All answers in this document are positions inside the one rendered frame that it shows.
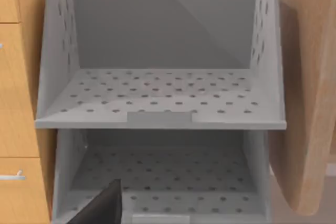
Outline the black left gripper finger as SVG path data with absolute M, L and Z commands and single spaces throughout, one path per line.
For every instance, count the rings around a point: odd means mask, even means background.
M 115 179 L 69 220 L 69 224 L 121 224 L 121 219 L 121 179 Z

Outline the grey pierced drawer tray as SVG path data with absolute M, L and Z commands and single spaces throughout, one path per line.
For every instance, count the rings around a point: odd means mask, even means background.
M 270 224 L 264 131 L 59 130 L 52 224 L 106 194 L 121 224 Z
M 39 129 L 284 130 L 279 0 L 46 0 Z

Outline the wooden cupboard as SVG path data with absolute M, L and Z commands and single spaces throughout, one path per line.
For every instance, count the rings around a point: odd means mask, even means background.
M 34 119 L 45 0 L 0 0 L 0 224 L 50 224 L 56 132 Z

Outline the pale wooden panel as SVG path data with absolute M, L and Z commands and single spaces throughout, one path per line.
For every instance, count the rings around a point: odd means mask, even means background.
M 290 208 L 315 214 L 336 125 L 336 0 L 280 0 L 287 129 L 270 163 Z

